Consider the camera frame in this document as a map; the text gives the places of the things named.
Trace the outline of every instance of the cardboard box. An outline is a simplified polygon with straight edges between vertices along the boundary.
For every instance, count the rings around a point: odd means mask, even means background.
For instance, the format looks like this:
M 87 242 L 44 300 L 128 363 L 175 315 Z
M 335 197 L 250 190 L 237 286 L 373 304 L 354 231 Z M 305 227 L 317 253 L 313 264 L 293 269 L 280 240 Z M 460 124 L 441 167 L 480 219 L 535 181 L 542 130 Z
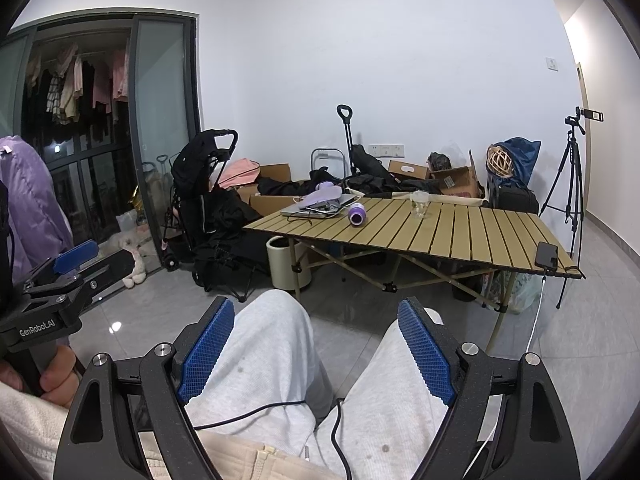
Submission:
M 253 195 L 249 199 L 249 205 L 262 216 L 268 216 L 271 213 L 275 213 L 276 211 L 280 211 L 281 209 L 293 205 L 293 197 Z
M 273 180 L 277 180 L 278 182 L 288 182 L 289 180 L 291 180 L 291 168 L 288 164 L 267 164 L 260 167 L 260 176 L 272 178 Z M 257 184 L 238 186 L 235 189 L 245 204 L 249 204 L 251 197 L 258 194 Z
M 471 166 L 441 171 L 430 170 L 430 178 L 437 179 L 440 191 L 445 195 L 480 198 L 476 165 L 471 156 L 471 150 L 469 150 L 469 160 Z
M 426 179 L 429 176 L 429 168 L 418 164 L 409 164 L 402 160 L 389 161 L 389 173 L 398 177 Z

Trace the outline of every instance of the wicker ball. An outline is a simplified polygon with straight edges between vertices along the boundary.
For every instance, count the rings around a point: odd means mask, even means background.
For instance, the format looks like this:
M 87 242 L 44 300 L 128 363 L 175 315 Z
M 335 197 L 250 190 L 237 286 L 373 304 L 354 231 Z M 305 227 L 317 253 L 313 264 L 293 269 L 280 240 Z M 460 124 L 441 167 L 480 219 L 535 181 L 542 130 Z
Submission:
M 507 151 L 501 146 L 489 146 L 486 150 L 487 167 L 497 176 L 509 178 L 513 176 L 513 161 Z

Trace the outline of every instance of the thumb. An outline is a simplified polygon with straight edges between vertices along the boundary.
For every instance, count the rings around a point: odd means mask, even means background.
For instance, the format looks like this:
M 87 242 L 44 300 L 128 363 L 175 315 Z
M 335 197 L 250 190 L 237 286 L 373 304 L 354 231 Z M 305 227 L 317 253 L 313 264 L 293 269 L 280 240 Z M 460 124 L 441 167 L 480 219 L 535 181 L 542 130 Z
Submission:
M 6 361 L 0 361 L 0 382 L 11 386 L 14 390 L 22 391 L 22 378 Z

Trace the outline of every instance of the plush toy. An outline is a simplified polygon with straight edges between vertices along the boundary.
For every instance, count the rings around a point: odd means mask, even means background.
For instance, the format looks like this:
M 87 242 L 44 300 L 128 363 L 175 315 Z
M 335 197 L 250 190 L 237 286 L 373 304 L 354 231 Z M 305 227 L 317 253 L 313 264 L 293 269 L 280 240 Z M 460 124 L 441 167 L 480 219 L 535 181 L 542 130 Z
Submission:
M 135 233 L 122 233 L 120 237 L 120 247 L 133 254 L 133 260 L 135 262 L 133 272 L 122 279 L 124 286 L 133 288 L 134 285 L 139 285 L 144 282 L 146 278 L 145 262 L 138 250 Z

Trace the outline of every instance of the light gray sweatpants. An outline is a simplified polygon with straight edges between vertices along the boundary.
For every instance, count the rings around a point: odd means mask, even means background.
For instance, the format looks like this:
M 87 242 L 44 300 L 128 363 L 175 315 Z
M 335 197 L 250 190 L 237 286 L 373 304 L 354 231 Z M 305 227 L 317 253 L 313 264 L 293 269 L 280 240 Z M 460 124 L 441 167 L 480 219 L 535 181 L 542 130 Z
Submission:
M 430 316 L 441 322 L 433 310 Z M 210 424 L 286 400 L 305 404 L 271 408 L 215 428 L 263 442 L 344 476 L 330 435 L 334 408 L 314 430 L 316 415 L 328 411 L 331 386 L 314 348 L 306 311 L 289 294 L 265 292 L 237 316 L 229 341 L 202 394 L 188 403 L 194 426 Z M 422 380 L 394 322 L 369 366 L 342 405 L 337 441 L 357 480 L 408 480 L 425 455 L 446 414 Z

